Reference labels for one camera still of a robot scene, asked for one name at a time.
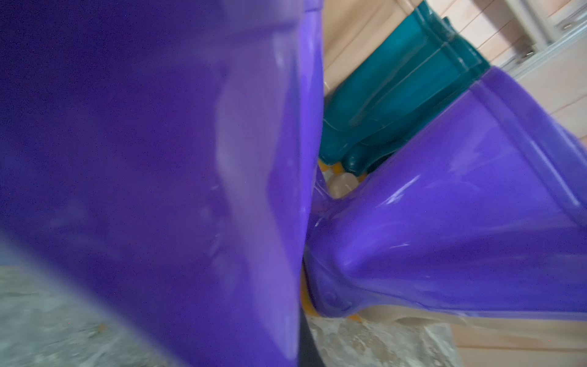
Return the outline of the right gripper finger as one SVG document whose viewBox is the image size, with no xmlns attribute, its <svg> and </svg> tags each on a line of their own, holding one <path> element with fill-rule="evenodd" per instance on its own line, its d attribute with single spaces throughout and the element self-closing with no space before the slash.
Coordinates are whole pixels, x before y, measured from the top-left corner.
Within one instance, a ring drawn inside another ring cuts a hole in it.
<svg viewBox="0 0 587 367">
<path fill-rule="evenodd" d="M 307 318 L 300 308 L 300 331 L 298 343 L 298 367 L 325 367 L 325 364 L 316 348 Z"/>
</svg>

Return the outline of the large purple boot front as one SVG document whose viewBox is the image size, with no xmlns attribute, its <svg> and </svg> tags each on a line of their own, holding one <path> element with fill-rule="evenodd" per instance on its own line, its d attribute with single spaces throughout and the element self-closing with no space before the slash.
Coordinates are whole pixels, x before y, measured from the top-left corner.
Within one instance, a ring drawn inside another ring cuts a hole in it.
<svg viewBox="0 0 587 367">
<path fill-rule="evenodd" d="M 316 197 L 304 265 L 324 317 L 584 321 L 585 146 L 493 67 L 348 196 Z"/>
</svg>

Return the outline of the large beige boot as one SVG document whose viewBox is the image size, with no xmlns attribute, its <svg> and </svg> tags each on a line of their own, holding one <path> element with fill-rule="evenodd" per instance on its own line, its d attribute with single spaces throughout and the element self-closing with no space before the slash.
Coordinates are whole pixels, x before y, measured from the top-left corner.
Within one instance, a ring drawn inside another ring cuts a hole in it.
<svg viewBox="0 0 587 367">
<path fill-rule="evenodd" d="M 461 317 L 398 306 L 359 311 L 366 321 L 424 326 L 449 324 L 458 347 L 500 350 L 586 351 L 586 323 Z"/>
</svg>

